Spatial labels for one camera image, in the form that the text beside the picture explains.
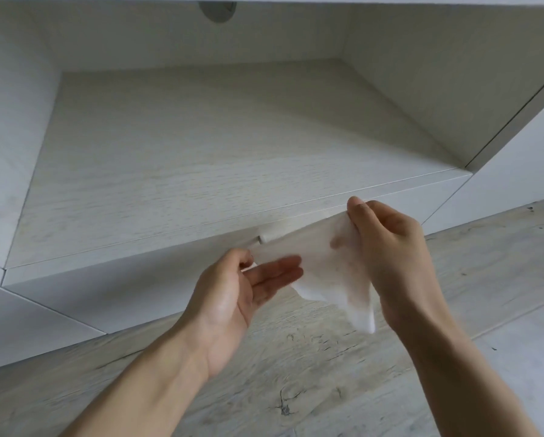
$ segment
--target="cloth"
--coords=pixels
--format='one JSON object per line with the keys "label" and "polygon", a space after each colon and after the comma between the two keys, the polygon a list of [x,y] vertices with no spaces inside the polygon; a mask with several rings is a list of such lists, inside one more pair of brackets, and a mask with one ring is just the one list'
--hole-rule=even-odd
{"label": "cloth", "polygon": [[346,212],[265,242],[251,252],[257,263],[300,255],[304,276],[292,284],[298,294],[311,301],[334,303],[347,312],[357,330],[375,332],[361,237]]}

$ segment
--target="shelf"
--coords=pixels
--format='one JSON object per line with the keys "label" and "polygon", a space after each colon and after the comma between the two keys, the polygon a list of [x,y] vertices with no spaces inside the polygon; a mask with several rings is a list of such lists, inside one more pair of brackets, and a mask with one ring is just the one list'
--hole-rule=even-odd
{"label": "shelf", "polygon": [[65,73],[7,268],[177,245],[457,165],[340,60]]}

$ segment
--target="laminate floor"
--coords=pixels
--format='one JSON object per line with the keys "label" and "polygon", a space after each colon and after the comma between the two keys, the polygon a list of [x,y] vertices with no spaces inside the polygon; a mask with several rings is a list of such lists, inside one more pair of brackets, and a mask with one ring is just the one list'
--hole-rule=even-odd
{"label": "laminate floor", "polygon": [[[428,236],[450,307],[544,434],[544,201]],[[59,433],[177,315],[0,368],[0,436]],[[437,435],[377,313],[357,332],[290,288],[254,320],[175,436]]]}

